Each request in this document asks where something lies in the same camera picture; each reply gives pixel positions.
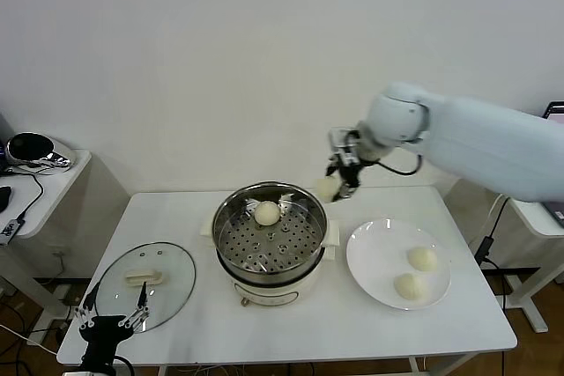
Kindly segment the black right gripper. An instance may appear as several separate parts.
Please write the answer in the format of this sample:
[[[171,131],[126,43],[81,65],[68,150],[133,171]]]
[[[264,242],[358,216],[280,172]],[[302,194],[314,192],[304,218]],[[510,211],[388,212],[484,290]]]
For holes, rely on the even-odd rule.
[[[357,142],[341,143],[337,151],[331,154],[325,176],[338,176],[341,180],[340,187],[334,195],[335,199],[347,199],[356,192],[360,186],[362,167]]]

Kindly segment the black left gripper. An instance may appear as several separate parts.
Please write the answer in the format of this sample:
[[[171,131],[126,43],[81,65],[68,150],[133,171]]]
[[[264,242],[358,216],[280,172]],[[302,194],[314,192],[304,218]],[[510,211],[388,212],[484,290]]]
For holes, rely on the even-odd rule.
[[[81,359],[80,370],[113,370],[118,345],[142,328],[149,317],[147,284],[143,282],[134,310],[123,315],[95,316],[95,302],[100,283],[96,283],[74,311],[79,322],[79,334],[87,346]]]

